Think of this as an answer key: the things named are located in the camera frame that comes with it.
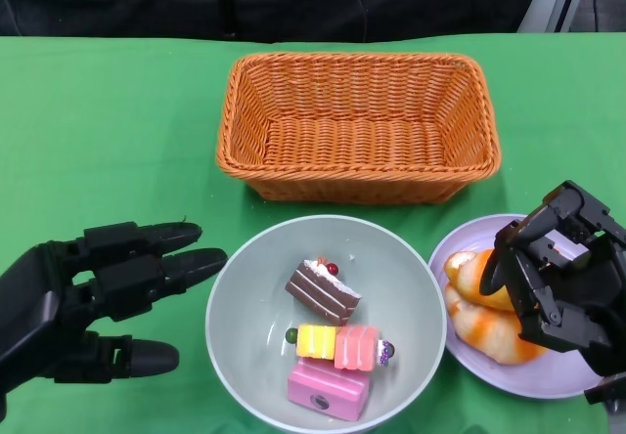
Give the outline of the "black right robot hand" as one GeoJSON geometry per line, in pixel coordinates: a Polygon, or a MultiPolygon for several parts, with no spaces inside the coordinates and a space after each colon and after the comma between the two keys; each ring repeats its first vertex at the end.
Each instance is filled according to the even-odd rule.
{"type": "Polygon", "coordinates": [[[593,372],[625,370],[625,229],[571,181],[500,230],[479,291],[504,288],[521,339],[578,351],[593,372]]]}

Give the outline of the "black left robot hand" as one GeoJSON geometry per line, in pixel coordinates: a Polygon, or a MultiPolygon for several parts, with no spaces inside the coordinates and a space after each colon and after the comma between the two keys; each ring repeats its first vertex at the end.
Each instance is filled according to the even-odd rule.
{"type": "Polygon", "coordinates": [[[1,276],[1,394],[36,377],[106,384],[175,370],[174,346],[89,327],[145,314],[219,273],[224,250],[187,248],[201,234],[189,222],[126,222],[26,251],[1,276]]]}

